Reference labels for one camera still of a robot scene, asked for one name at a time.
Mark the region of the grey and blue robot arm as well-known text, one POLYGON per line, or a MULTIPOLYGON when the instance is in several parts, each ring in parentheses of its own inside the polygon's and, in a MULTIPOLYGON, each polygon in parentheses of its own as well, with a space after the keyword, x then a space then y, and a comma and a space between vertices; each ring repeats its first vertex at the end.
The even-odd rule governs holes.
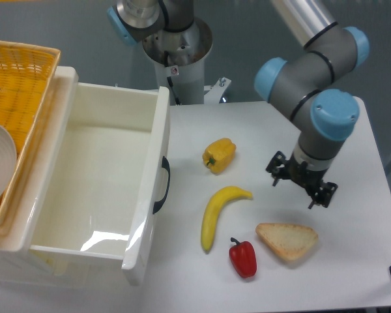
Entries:
MULTIPOLYGON (((313 205, 327 207, 337 185, 323 177, 360 114, 355 98, 332 84, 368 58, 368 38, 340 27, 320 1, 274 1, 273 7, 305 53, 293 62, 270 59, 255 75, 256 92, 300 131, 291 156, 277 152, 267 171, 275 181, 301 186, 313 205)), ((207 103, 204 61, 212 32, 195 16, 192 1, 118 1, 107 15, 126 45, 141 43, 171 104, 207 103)))

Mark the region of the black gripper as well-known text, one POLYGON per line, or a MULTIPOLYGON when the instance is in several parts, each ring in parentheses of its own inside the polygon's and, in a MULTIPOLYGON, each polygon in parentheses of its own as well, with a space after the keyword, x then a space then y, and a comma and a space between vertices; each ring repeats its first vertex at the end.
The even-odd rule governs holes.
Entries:
POLYGON ((276 186, 280 180, 292 180, 301 186, 311 198, 308 209, 314 205, 327 208, 338 185, 323 181, 328 169, 315 171, 308 166, 306 161, 297 161, 294 154, 287 160, 281 151, 277 151, 268 163, 266 172, 273 178, 272 186, 276 186))

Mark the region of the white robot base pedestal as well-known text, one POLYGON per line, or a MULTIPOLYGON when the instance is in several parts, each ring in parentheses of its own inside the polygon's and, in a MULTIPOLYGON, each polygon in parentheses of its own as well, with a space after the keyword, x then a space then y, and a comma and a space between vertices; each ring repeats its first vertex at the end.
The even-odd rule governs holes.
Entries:
POLYGON ((205 59, 212 50, 212 32, 203 20, 195 18, 179 33, 161 30, 142 45, 154 65, 157 84, 169 89, 171 105, 227 102, 229 78, 222 76, 212 85, 205 84, 205 59))

